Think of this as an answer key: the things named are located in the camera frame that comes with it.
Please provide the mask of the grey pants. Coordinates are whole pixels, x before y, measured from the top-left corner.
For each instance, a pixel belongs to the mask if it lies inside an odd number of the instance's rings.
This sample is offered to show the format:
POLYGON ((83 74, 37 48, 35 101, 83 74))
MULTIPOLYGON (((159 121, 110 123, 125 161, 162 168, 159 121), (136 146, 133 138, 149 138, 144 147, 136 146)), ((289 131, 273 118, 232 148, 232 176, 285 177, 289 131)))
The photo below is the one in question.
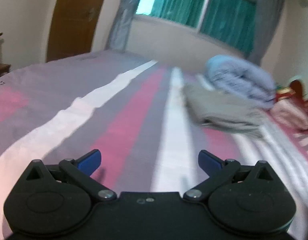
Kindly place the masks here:
POLYGON ((246 100, 190 83, 184 85, 183 95, 191 117, 199 125, 255 138, 263 137, 262 114, 246 100))

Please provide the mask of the striped pink grey bed sheet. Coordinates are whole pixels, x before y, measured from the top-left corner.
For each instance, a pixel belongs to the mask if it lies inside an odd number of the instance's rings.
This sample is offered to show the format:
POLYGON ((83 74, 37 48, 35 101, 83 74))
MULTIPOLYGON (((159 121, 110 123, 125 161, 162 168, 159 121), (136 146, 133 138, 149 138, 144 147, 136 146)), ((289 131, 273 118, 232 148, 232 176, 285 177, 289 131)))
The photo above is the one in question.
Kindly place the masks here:
POLYGON ((206 179, 200 150, 244 165, 266 160, 293 196, 289 229, 308 239, 308 152, 304 138, 263 113, 253 138, 198 125, 185 107, 186 83, 201 74, 133 54, 99 51, 17 69, 0 78, 0 239, 10 228, 6 197, 33 159, 56 164, 102 154, 93 178, 115 192, 185 192, 206 179))

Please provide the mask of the striped pillow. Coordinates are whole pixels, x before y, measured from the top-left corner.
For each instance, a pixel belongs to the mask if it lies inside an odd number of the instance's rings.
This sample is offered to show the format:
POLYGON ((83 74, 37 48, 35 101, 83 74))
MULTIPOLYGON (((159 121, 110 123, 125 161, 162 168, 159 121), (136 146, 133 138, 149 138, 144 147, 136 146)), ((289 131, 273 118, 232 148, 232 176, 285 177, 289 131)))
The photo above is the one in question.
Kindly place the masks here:
POLYGON ((294 133, 293 136, 308 154, 308 133, 294 133))

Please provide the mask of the folded pink blanket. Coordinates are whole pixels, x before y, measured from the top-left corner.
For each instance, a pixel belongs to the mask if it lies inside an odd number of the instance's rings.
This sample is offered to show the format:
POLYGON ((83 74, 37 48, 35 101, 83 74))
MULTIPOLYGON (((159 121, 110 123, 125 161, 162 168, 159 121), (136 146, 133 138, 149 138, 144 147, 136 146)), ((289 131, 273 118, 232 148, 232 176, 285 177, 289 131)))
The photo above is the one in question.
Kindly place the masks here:
POLYGON ((271 116, 280 124, 298 129, 308 130, 308 106, 293 99, 283 99, 274 104, 271 116))

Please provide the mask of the folded light blue duvet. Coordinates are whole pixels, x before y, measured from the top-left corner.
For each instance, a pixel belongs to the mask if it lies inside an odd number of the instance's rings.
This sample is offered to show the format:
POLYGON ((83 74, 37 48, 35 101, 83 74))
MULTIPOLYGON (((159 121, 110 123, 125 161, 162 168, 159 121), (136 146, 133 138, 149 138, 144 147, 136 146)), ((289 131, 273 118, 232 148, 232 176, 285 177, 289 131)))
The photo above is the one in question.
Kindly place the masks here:
POLYGON ((217 89, 269 110, 276 100, 272 76, 255 64, 229 55, 216 55, 206 62, 205 77, 217 89))

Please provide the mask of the red patterned folded blanket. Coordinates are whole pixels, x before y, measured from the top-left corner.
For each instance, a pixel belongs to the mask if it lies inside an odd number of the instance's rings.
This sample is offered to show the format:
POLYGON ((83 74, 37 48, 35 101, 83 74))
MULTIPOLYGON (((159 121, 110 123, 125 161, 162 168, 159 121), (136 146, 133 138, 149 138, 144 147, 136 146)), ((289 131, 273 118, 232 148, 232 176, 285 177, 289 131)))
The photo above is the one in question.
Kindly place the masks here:
POLYGON ((294 96, 295 91, 291 87, 282 87, 277 86, 276 89, 276 101, 279 102, 280 100, 288 99, 294 96))

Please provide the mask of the red wooden headboard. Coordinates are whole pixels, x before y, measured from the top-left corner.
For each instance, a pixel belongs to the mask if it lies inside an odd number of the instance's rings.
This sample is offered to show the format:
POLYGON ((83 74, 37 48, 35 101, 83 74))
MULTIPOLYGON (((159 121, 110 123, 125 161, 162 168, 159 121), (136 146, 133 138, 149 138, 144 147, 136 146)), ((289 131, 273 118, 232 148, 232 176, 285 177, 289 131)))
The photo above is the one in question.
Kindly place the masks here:
POLYGON ((306 95, 305 85, 300 77, 293 77, 289 81, 289 87, 294 91, 295 98, 308 112, 308 96, 306 95))

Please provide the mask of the brown wooden door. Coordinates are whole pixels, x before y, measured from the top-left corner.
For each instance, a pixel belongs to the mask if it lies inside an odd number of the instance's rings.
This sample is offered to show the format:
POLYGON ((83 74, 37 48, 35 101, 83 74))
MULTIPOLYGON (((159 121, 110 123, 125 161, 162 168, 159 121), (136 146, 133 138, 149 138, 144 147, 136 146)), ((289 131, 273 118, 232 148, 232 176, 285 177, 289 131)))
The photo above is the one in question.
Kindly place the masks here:
POLYGON ((47 46, 46 61, 91 51, 104 0, 57 0, 47 46))

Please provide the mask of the window with green glass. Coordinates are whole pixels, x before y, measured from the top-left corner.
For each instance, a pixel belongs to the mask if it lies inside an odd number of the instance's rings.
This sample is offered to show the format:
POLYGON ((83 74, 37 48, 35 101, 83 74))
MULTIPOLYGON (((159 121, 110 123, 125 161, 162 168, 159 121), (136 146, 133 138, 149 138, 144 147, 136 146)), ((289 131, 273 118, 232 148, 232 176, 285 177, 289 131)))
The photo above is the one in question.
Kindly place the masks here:
POLYGON ((256 0, 140 0, 136 14, 193 28, 247 55, 254 41, 256 0))

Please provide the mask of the right grey curtain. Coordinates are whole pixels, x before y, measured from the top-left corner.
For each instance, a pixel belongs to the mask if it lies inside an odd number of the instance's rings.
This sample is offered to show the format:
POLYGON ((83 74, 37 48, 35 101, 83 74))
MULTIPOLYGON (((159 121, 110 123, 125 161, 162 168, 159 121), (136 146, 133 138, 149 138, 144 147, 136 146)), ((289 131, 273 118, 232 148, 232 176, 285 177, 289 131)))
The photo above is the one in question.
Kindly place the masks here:
POLYGON ((256 0, 253 49, 247 60, 260 66, 274 38, 285 0, 256 0))

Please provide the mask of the grey curtain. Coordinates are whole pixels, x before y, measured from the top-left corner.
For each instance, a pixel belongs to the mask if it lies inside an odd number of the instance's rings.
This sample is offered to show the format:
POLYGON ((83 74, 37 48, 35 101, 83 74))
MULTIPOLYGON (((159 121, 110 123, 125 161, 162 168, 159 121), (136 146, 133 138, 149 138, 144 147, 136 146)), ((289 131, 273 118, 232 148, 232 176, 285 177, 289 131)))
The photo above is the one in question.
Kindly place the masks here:
POLYGON ((124 52, 129 37, 133 16, 140 0, 120 0, 120 4, 111 27, 106 50, 124 52))
POLYGON ((285 0, 256 0, 253 49, 247 60, 260 66, 274 38, 285 0))

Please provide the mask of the left grey curtain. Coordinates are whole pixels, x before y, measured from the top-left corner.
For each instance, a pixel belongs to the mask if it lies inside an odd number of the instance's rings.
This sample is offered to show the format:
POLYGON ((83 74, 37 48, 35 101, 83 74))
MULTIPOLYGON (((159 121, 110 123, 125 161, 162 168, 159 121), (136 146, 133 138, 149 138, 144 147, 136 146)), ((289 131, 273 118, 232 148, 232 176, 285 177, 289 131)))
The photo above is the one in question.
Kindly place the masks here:
POLYGON ((133 16, 140 0, 120 0, 120 4, 111 27, 106 50, 124 52, 129 37, 133 16))

